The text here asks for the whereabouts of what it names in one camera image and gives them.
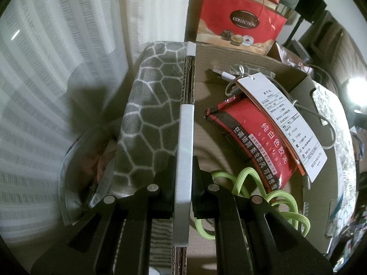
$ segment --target white curtain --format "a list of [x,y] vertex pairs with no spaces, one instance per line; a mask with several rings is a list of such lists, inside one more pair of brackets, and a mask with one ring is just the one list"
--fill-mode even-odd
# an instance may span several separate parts
[[148,42],[183,41],[188,0],[12,0],[0,17],[0,234],[30,270],[62,232],[59,172],[124,112]]

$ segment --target yellow-green cord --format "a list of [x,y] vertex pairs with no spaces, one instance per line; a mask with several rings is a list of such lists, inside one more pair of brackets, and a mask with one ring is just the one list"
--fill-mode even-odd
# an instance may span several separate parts
[[[310,230],[311,223],[306,216],[303,216],[302,214],[298,213],[298,206],[297,206],[297,203],[294,197],[290,193],[283,191],[283,190],[276,190],[276,191],[272,191],[269,194],[267,194],[261,182],[260,176],[253,168],[243,169],[240,172],[240,174],[238,175],[238,177],[235,177],[234,175],[227,173],[227,172],[216,172],[212,174],[212,177],[213,179],[218,178],[218,177],[224,177],[224,178],[232,180],[234,184],[232,193],[234,195],[242,195],[245,198],[250,198],[249,192],[243,185],[243,182],[245,181],[248,175],[252,176],[252,178],[254,179],[256,183],[256,186],[260,190],[261,196],[267,202],[270,202],[270,200],[272,200],[273,198],[277,198],[277,197],[283,198],[283,199],[279,199],[273,202],[272,206],[276,206],[279,204],[286,204],[289,207],[290,212],[279,212],[279,214],[282,215],[285,219],[288,219],[289,223],[292,224],[292,226],[295,229],[298,229],[298,222],[301,222],[305,226],[305,229],[302,232],[302,235],[305,237]],[[203,238],[207,240],[215,240],[215,236],[208,234],[205,231],[205,229],[203,228],[202,219],[195,218],[195,226],[200,236],[202,236]]]

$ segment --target brown oval logo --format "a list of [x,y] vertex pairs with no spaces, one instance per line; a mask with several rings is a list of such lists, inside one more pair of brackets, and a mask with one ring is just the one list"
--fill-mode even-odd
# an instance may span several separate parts
[[233,11],[229,17],[232,23],[243,29],[253,29],[259,25],[257,16],[245,10]]

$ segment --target white rectangular object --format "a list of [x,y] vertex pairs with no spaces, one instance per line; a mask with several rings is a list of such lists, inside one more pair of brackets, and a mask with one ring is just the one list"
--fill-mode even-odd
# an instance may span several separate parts
[[262,73],[238,80],[265,109],[291,143],[313,182],[327,157],[312,129],[291,102]]
[[180,107],[172,234],[172,244],[176,247],[189,244],[193,144],[194,105],[183,104]]

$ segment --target bright light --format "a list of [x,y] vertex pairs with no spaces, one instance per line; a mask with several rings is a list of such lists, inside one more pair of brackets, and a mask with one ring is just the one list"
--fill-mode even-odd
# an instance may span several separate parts
[[367,81],[363,78],[349,80],[347,91],[351,101],[359,106],[367,105]]
[[15,32],[15,34],[13,35],[13,37],[11,38],[11,40],[13,40],[20,32],[21,30],[18,30],[17,32]]

